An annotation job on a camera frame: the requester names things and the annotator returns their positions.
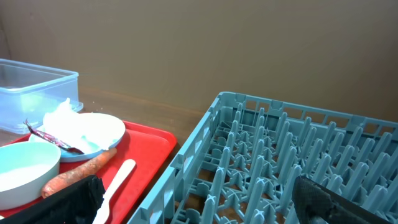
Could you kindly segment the mint green bowl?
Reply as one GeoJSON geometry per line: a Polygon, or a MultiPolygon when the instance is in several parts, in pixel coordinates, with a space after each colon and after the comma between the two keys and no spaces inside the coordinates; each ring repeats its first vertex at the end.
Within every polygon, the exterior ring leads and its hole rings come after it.
{"type": "Polygon", "coordinates": [[[39,197],[43,186],[58,175],[60,149],[47,142],[17,142],[1,147],[1,210],[25,205],[39,197]]]}

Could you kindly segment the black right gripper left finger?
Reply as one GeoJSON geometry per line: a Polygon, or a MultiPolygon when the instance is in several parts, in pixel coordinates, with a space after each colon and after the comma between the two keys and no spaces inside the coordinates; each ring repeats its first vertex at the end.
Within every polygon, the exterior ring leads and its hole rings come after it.
{"type": "Polygon", "coordinates": [[[104,201],[102,179],[90,175],[3,218],[1,224],[92,224],[104,201]]]}

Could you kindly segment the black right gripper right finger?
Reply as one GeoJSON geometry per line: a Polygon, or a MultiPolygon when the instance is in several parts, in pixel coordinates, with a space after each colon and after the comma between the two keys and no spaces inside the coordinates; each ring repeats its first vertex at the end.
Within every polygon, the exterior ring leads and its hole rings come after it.
{"type": "Polygon", "coordinates": [[[311,224],[317,220],[330,224],[389,223],[304,176],[295,179],[292,201],[300,224],[311,224]]]}

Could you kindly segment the red snack wrapper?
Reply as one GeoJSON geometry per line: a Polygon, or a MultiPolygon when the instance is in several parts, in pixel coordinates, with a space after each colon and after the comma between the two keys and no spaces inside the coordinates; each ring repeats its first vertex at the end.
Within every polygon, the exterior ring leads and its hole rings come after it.
{"type": "Polygon", "coordinates": [[[24,124],[27,126],[28,130],[30,131],[31,134],[33,134],[34,136],[37,136],[49,143],[52,143],[56,146],[58,146],[60,149],[63,149],[64,151],[67,152],[73,152],[73,153],[77,153],[77,154],[83,154],[83,152],[75,147],[71,147],[70,145],[68,145],[67,143],[59,140],[58,138],[54,137],[51,134],[48,134],[46,132],[43,131],[39,131],[38,129],[34,129],[28,122],[28,120],[24,121],[24,124]]]}

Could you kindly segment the white tissue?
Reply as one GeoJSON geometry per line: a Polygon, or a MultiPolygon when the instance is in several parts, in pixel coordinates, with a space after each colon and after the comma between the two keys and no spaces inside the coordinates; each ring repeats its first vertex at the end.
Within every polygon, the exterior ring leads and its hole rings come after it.
{"type": "Polygon", "coordinates": [[[46,113],[43,125],[44,132],[84,154],[107,150],[113,143],[100,119],[93,113],[80,114],[73,111],[69,99],[60,103],[53,112],[46,113]]]}

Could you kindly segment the orange carrot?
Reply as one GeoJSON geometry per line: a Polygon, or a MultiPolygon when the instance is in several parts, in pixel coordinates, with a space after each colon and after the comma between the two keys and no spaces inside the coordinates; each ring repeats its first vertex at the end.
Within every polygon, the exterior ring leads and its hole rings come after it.
{"type": "Polygon", "coordinates": [[[75,182],[88,177],[89,175],[96,174],[114,157],[116,153],[117,149],[111,148],[88,160],[84,164],[57,175],[43,186],[41,190],[41,196],[43,198],[47,198],[54,193],[57,193],[62,189],[74,184],[75,182]]]}

